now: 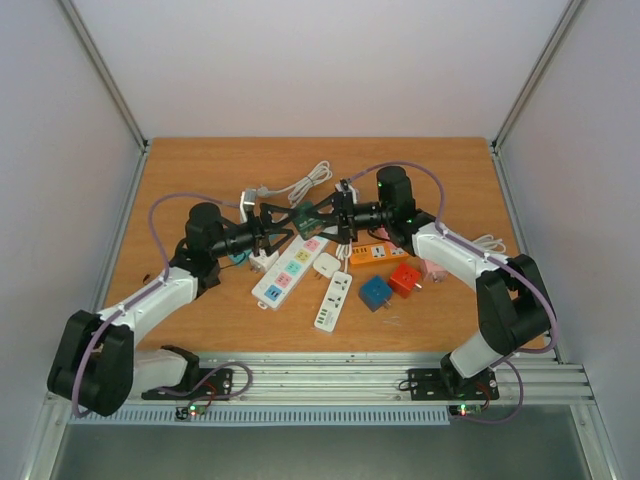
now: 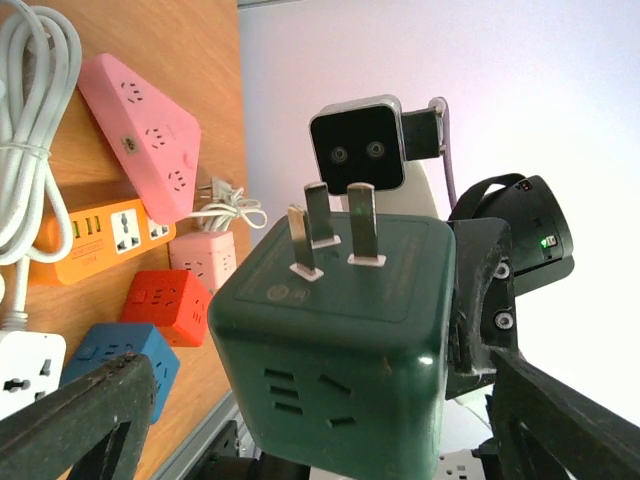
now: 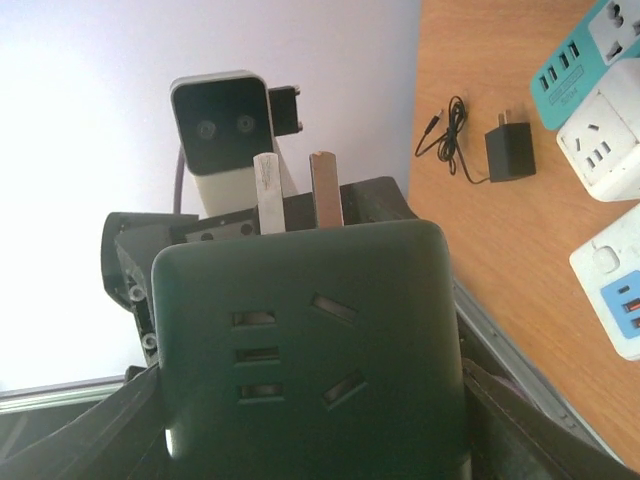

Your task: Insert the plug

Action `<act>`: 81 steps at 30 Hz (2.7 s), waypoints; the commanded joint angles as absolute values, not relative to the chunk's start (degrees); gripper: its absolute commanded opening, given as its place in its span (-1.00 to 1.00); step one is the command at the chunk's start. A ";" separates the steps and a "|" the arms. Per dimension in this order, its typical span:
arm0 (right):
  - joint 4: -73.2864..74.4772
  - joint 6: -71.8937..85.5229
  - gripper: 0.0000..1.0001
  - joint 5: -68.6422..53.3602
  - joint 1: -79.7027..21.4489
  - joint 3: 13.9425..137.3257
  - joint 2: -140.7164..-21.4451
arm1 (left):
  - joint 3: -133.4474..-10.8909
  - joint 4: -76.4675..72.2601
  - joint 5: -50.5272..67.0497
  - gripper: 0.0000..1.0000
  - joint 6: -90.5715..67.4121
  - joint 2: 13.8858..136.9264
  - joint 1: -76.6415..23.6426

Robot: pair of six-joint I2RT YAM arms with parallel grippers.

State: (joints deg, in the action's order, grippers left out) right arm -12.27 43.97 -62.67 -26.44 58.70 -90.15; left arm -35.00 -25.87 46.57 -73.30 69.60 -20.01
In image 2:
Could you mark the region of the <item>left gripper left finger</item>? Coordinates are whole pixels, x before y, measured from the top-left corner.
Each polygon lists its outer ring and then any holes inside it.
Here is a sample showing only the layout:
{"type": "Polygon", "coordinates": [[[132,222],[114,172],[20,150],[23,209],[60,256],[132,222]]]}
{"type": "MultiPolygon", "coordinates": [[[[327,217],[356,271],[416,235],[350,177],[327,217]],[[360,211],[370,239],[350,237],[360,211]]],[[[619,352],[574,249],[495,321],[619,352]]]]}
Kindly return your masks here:
{"type": "Polygon", "coordinates": [[[1,421],[1,477],[132,479],[154,402],[146,357],[105,364],[1,421]]]}

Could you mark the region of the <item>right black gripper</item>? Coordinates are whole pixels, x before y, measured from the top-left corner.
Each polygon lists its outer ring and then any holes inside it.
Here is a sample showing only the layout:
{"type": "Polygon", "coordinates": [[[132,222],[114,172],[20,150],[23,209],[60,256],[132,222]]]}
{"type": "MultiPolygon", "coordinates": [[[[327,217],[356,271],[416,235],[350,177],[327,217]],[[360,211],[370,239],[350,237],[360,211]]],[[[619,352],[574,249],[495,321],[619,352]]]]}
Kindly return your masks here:
{"type": "Polygon", "coordinates": [[[449,218],[498,218],[508,223],[517,295],[562,280],[575,268],[567,220],[538,175],[511,173],[482,180],[464,192],[449,218]]]}

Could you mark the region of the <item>red cube adapter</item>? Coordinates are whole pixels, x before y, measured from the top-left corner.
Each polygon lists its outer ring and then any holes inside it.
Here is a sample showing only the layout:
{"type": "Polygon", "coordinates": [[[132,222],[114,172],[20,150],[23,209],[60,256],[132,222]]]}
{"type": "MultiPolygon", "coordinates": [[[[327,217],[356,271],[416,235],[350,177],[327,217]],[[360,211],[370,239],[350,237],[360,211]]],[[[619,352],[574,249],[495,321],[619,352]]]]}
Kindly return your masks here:
{"type": "Polygon", "coordinates": [[[119,321],[151,323],[172,347],[199,347],[212,298],[188,270],[140,271],[131,282],[119,321]]]}

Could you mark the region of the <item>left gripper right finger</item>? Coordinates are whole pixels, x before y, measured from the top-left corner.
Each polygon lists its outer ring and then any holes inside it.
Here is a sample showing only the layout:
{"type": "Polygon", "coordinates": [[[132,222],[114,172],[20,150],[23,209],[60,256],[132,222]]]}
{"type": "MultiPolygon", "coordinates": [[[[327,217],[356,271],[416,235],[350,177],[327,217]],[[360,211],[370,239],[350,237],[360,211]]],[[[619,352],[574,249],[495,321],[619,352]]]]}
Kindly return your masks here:
{"type": "Polygon", "coordinates": [[[456,276],[446,396],[486,395],[490,439],[455,479],[636,479],[639,429],[528,363],[518,346],[509,225],[453,220],[456,276]]]}

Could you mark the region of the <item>dark green cube adapter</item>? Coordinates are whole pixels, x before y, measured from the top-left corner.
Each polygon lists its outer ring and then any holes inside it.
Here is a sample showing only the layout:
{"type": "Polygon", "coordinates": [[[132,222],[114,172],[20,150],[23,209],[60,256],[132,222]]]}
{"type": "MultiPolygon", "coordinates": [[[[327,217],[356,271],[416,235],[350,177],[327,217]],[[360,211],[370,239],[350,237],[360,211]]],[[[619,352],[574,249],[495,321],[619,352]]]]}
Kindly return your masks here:
{"type": "Polygon", "coordinates": [[[440,454],[456,242],[348,187],[314,248],[292,206],[215,294],[209,327],[265,453],[352,479],[430,479],[440,454]]]}

